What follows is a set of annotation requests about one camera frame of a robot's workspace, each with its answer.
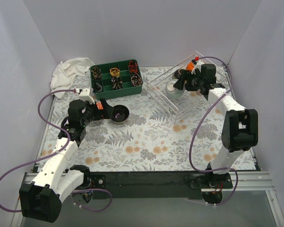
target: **white wall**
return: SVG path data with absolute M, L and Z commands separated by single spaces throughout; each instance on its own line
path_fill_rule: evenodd
M 230 67 L 237 99 L 259 113 L 254 151 L 271 173 L 284 215 L 284 0 L 261 2 Z
M 37 156 L 45 124 L 37 105 L 49 92 L 56 66 L 22 0 L 0 0 L 0 176 Z M 47 116 L 51 100 L 42 113 Z M 0 184 L 0 202 L 14 209 L 25 171 L 8 175 Z M 0 227 L 13 214 L 0 209 Z
M 261 0 L 24 0 L 56 61 L 229 61 Z

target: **green tray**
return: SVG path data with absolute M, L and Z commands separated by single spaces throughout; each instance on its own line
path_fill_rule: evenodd
M 130 95 L 136 95 L 140 94 L 142 92 L 142 85 L 133 87 L 131 82 L 131 75 L 128 70 L 128 64 L 131 60 L 127 61 L 118 61 L 118 62 L 112 62 L 107 64 L 101 64 L 101 65 L 93 65 L 90 67 L 90 78 L 91 78 L 91 85 L 94 88 L 96 83 L 99 83 L 103 91 L 100 93 L 94 93 L 95 97 L 97 99 L 105 98 L 117 98 L 117 97 L 123 97 L 123 96 L 130 96 Z M 92 76 L 92 69 L 94 67 L 98 67 L 101 69 L 101 79 L 94 79 Z M 119 90 L 113 90 L 112 86 L 112 77 L 110 75 L 109 70 L 111 68 L 118 68 L 120 70 L 120 76 L 123 83 L 123 88 Z M 138 65 L 138 74 L 141 76 L 141 72 Z

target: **tabletop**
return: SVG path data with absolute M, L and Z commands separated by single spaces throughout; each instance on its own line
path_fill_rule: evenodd
M 140 67 L 143 81 L 152 80 L 169 67 Z M 90 73 L 77 76 L 72 88 L 90 87 Z M 50 121 L 61 125 L 67 116 L 69 102 L 78 99 L 78 94 L 67 92 L 53 103 Z M 197 124 L 210 103 L 198 101 L 191 111 L 174 124 L 169 114 L 148 96 L 146 84 L 139 95 L 108 99 L 108 104 L 125 105 L 130 111 L 127 122 L 121 125 L 111 120 L 91 122 L 86 127 L 86 136 L 67 167 L 86 165 L 91 171 L 182 171 L 192 170 L 188 151 Z M 221 131 L 224 116 L 213 109 L 201 126 L 194 142 L 192 161 L 199 169 L 206 169 L 222 146 Z M 49 155 L 56 144 L 59 130 L 49 126 L 39 157 Z M 39 169 L 46 160 L 38 163 Z M 237 170 L 254 170 L 250 151 L 244 152 L 234 163 Z

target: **white cloth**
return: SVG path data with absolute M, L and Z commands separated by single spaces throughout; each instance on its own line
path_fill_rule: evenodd
M 85 72 L 89 70 L 94 63 L 89 58 L 74 58 L 65 63 L 60 62 L 53 72 L 51 90 L 70 89 L 76 76 L 84 77 Z M 62 98 L 65 92 L 57 92 L 55 96 Z

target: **black bowl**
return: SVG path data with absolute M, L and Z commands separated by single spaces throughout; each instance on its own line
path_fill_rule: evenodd
M 124 105 L 115 105 L 111 120 L 116 124 L 122 124 L 129 116 L 129 110 Z

